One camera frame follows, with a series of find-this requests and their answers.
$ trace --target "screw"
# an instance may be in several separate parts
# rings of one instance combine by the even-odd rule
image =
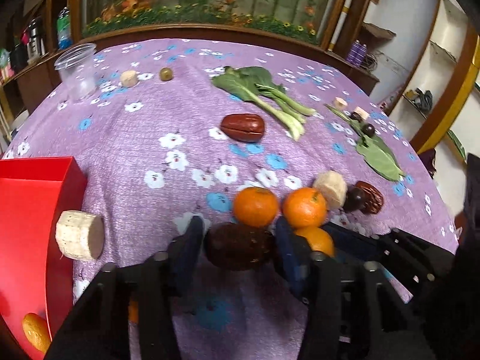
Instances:
[[[321,251],[313,251],[311,254],[310,254],[310,258],[313,260],[313,261],[323,261],[323,260],[326,260],[327,259],[327,255],[322,253]]]
[[[375,272],[378,269],[378,264],[375,261],[367,261],[363,267],[369,272]]]
[[[114,262],[108,262],[104,266],[102,266],[102,271],[103,272],[111,272],[113,271],[117,266],[115,265]]]
[[[165,261],[169,259],[169,254],[166,251],[158,251],[153,255],[155,261]]]

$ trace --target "white vegetable piece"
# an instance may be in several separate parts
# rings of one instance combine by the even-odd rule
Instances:
[[[333,99],[333,106],[339,111],[343,111],[347,107],[347,105],[348,103],[341,97],[335,97]]]
[[[120,75],[120,82],[124,88],[131,88],[138,82],[137,72],[135,70],[124,71]]]
[[[353,111],[359,114],[364,121],[367,120],[368,117],[370,116],[370,114],[367,111],[361,109],[360,107],[356,107]]]
[[[333,170],[319,173],[313,187],[323,195],[329,210],[337,210],[344,205],[347,197],[347,183],[341,174]]]
[[[82,211],[64,211],[55,233],[60,251],[74,260],[93,261],[100,257],[105,241],[100,216]]]

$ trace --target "floral tablecloth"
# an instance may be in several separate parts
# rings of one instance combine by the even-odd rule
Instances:
[[[338,70],[262,47],[207,40],[153,39],[95,55],[98,90],[73,103],[63,85],[30,116],[5,158],[71,156],[88,176],[83,210],[105,219],[106,243],[96,262],[76,262],[74,298],[99,268],[127,266],[164,250],[193,214],[206,226],[232,220],[231,202],[247,186],[265,186],[279,198],[334,169],[348,183],[365,180],[385,197],[378,215],[331,212],[330,219],[365,235],[399,227],[450,251],[457,247],[452,219],[434,183],[402,133],[368,96]],[[305,135],[295,142],[272,117],[219,90],[210,78],[223,66],[263,66],[290,97],[314,107]],[[170,67],[174,79],[158,72]],[[140,82],[119,83],[135,69]],[[338,96],[348,111],[360,106],[406,172],[393,183],[355,151],[356,134],[323,106]],[[234,142],[218,128],[225,115],[258,113],[266,122],[259,144]],[[221,272],[201,258],[190,295],[173,303],[183,359],[295,359],[306,308],[270,265]],[[139,358],[130,327],[133,359]]]

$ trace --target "clear plastic cup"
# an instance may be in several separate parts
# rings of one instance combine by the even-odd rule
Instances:
[[[95,91],[93,55],[95,43],[79,44],[64,52],[55,61],[55,70],[67,86],[69,99],[81,102]]]

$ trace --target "purple bottle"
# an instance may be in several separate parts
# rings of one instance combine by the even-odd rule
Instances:
[[[352,65],[355,64],[355,59],[356,59],[356,55],[357,53],[359,52],[359,50],[361,49],[362,45],[360,44],[360,42],[358,41],[358,39],[354,42],[354,44],[352,44],[352,47],[349,51],[349,55],[346,57],[346,61],[347,62],[350,62]]]
[[[362,46],[360,46],[360,49],[358,50],[358,53],[355,56],[354,65],[360,66],[366,55],[367,55],[367,45],[363,44]]]

